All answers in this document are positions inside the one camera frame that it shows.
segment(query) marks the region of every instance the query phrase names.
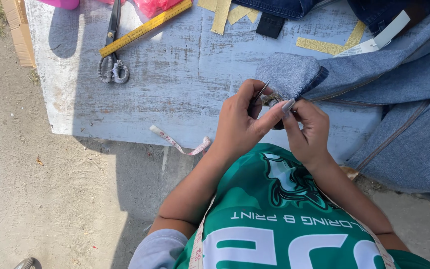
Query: hand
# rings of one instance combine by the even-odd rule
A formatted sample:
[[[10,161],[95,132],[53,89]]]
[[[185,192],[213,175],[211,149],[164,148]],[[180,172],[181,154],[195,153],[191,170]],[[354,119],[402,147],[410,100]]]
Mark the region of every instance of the hand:
[[[322,168],[332,160],[327,148],[328,115],[306,99],[296,101],[291,110],[295,113],[288,113],[283,118],[291,152],[308,171]]]
[[[248,116],[248,105],[265,85],[264,82],[248,79],[240,86],[238,92],[223,102],[222,110],[218,117],[218,127],[215,141],[209,149],[216,152],[217,156],[224,156],[234,162],[239,157],[250,151],[261,138],[285,115],[281,110],[286,101],[279,102],[268,110],[260,119],[261,100],[257,100],[254,107],[254,118]],[[272,94],[267,87],[265,95]]]

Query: white table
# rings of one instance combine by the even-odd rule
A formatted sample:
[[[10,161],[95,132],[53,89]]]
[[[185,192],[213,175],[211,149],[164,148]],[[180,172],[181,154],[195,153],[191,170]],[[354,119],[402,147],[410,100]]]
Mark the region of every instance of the white table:
[[[234,25],[227,22],[224,35],[218,35],[210,32],[214,13],[195,1],[190,10],[119,50],[130,78],[126,84],[108,85],[99,82],[96,69],[111,5],[91,0],[63,10],[32,0],[26,9],[54,133],[165,145],[149,131],[156,125],[188,148],[206,135],[214,139],[222,102],[254,76],[262,59],[278,51],[331,57],[295,46],[297,37],[344,45],[357,22],[340,1],[301,21],[287,21],[278,39],[249,31],[247,17]],[[133,2],[125,3],[121,13],[118,36],[147,21]],[[362,41],[369,36],[365,32]],[[338,163],[380,122],[380,107],[318,104],[330,115],[328,150]],[[285,131],[270,131],[262,142],[288,148]]]

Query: dirt ground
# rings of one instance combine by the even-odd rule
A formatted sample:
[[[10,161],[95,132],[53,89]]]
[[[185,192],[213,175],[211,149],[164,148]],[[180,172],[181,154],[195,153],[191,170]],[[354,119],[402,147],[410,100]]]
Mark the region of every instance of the dirt ground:
[[[198,159],[51,133],[29,70],[10,34],[0,38],[0,268],[32,256],[44,269],[125,269],[158,205]],[[408,247],[430,260],[430,202],[360,186]]]

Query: gray sleeve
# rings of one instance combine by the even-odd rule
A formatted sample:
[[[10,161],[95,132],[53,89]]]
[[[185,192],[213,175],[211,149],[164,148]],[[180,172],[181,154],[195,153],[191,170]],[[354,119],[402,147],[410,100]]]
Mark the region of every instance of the gray sleeve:
[[[174,229],[155,231],[140,242],[128,269],[172,269],[187,241],[185,235]]]

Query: person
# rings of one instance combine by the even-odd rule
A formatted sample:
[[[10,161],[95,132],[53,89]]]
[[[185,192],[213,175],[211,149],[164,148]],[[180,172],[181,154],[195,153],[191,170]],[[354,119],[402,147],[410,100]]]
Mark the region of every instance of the person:
[[[328,153],[329,117],[319,107],[304,99],[283,101],[257,119],[258,100],[254,118],[248,116],[248,104],[263,86],[248,79],[224,101],[213,144],[164,200],[129,269],[188,268],[205,214],[204,269],[385,268],[357,220],[398,269],[430,269]],[[258,144],[280,119],[291,152]]]

